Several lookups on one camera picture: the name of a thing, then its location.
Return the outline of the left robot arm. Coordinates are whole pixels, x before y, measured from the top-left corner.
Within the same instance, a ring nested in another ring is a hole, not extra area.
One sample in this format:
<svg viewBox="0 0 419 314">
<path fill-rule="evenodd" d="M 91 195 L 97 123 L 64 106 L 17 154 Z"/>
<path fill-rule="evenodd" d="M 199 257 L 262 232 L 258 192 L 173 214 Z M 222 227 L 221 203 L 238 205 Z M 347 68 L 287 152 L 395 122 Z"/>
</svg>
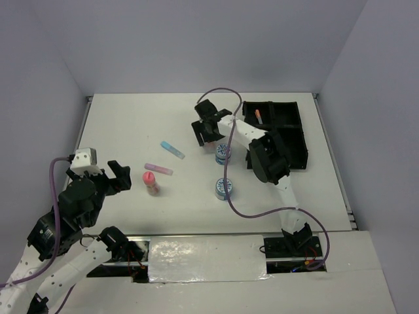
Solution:
<svg viewBox="0 0 419 314">
<path fill-rule="evenodd" d="M 128 256 L 130 242 L 115 226 L 106 227 L 84 251 L 61 266 L 62 257 L 95 225 L 104 200 L 131 189 L 131 169 L 108 163 L 110 178 L 87 153 L 58 157 L 50 163 L 52 209 L 39 218 L 24 253 L 1 284 L 2 313 L 48 313 L 62 294 L 100 264 Z"/>
</svg>

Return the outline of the orange cap highlighter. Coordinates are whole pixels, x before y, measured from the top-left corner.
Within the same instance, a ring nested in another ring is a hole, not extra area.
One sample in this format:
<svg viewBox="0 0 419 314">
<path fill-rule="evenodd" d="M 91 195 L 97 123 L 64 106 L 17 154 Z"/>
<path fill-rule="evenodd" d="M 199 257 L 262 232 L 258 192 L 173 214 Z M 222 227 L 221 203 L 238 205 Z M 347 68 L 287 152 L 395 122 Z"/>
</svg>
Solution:
<svg viewBox="0 0 419 314">
<path fill-rule="evenodd" d="M 260 111 L 258 109 L 255 110 L 255 116 L 256 116 L 256 119 L 257 119 L 258 123 L 263 124 L 263 120 L 262 120 Z"/>
</svg>

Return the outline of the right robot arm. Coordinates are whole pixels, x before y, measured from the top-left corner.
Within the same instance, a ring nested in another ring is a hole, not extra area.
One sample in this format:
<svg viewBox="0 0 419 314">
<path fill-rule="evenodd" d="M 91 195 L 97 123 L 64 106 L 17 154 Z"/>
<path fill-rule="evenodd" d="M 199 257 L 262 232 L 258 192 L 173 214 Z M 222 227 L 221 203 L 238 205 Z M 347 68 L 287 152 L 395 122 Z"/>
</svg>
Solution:
<svg viewBox="0 0 419 314">
<path fill-rule="evenodd" d="M 199 119 L 191 124 L 198 144 L 204 146 L 228 138 L 226 153 L 236 142 L 246 149 L 247 168 L 262 183 L 273 184 L 283 201 L 281 231 L 285 250 L 299 256 L 312 239 L 312 229 L 301 219 L 302 209 L 291 186 L 293 169 L 305 169 L 308 151 L 301 116 L 295 102 L 244 101 L 243 118 L 228 109 L 219 110 L 208 99 L 195 105 Z"/>
</svg>

